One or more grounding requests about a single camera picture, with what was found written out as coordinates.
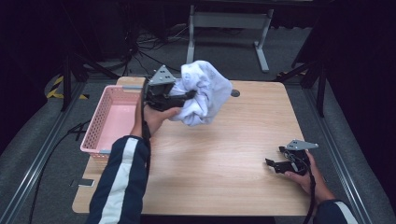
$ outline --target metal stand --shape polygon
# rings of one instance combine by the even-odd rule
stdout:
[[[88,74],[82,67],[83,63],[86,63],[96,71],[105,74],[109,78],[120,78],[120,76],[114,74],[113,72],[109,71],[98,63],[94,63],[74,52],[68,53],[64,59],[64,105],[62,106],[61,111],[65,111],[72,100],[71,74],[73,73],[73,76],[76,78],[77,82],[85,82],[88,79]]]
[[[254,42],[257,57],[264,73],[269,72],[262,46],[268,33],[274,10],[268,10],[267,14],[243,14],[243,13],[217,13],[217,12],[195,12],[194,6],[190,9],[190,42],[187,51],[186,63],[192,63],[194,57],[194,28],[195,27],[226,27],[241,29],[261,29],[262,36],[259,41]]]
[[[318,79],[318,96],[317,96],[317,110],[321,117],[324,118],[323,113],[323,102],[324,102],[324,92],[326,88],[326,70],[324,68],[324,63],[321,61],[314,61],[311,63],[303,64],[288,73],[280,73],[274,82],[284,82],[291,77],[301,74],[306,71],[304,78],[300,81],[300,85],[304,89],[311,89],[312,86]]]

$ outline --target hand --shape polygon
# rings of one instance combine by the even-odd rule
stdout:
[[[142,116],[141,116],[141,100],[138,99],[138,103],[136,105],[136,111],[134,112],[134,127],[132,128],[131,135],[142,137]],[[152,109],[149,105],[146,105],[144,108],[145,120],[148,124],[149,132],[154,135],[158,129],[160,129],[161,125],[163,125],[163,121],[166,119],[170,119],[176,114],[180,112],[179,107],[173,107],[163,112]]]
[[[332,192],[327,188],[323,179],[323,175],[320,173],[314,157],[311,153],[309,153],[308,150],[306,151],[306,155],[311,162],[312,175],[315,177],[315,182],[317,183],[315,186],[315,198],[317,200],[317,204],[320,204],[326,200],[335,199]],[[285,176],[299,184],[306,193],[311,194],[311,180],[309,178],[309,173],[306,173],[305,175],[297,175],[294,172],[287,171],[285,172]]]

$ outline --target cloth fold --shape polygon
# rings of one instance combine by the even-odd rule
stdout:
[[[195,61],[181,66],[181,78],[176,80],[170,95],[196,91],[194,98],[185,102],[180,113],[170,118],[195,126],[209,124],[227,101],[233,85],[209,62]]]

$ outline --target metal frame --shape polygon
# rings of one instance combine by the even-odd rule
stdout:
[[[242,29],[261,29],[260,40],[254,42],[254,48],[264,73],[269,72],[268,63],[265,59],[262,46],[268,33],[274,10],[269,9],[267,14],[244,14],[244,13],[216,13],[195,12],[195,7],[190,8],[190,42],[187,51],[186,63],[192,63],[194,58],[194,28],[195,27],[226,27]]]

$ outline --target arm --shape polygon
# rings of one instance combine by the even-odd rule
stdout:
[[[107,166],[92,196],[86,223],[140,223],[149,158],[149,148],[142,139],[140,108],[139,103],[131,135],[120,138],[112,146]],[[145,106],[145,120],[151,135],[178,111],[178,108],[171,108],[159,112]]]
[[[349,208],[340,200],[336,200],[332,192],[327,188],[324,182],[323,175],[317,167],[314,157],[309,151],[306,151],[306,155],[311,162],[312,175],[315,177],[315,199],[317,206],[317,214],[314,217],[315,224],[347,224],[347,223],[358,223],[352,216]],[[300,184],[303,190],[310,194],[310,179],[309,174],[297,175],[294,172],[285,172],[285,176],[292,181]]]

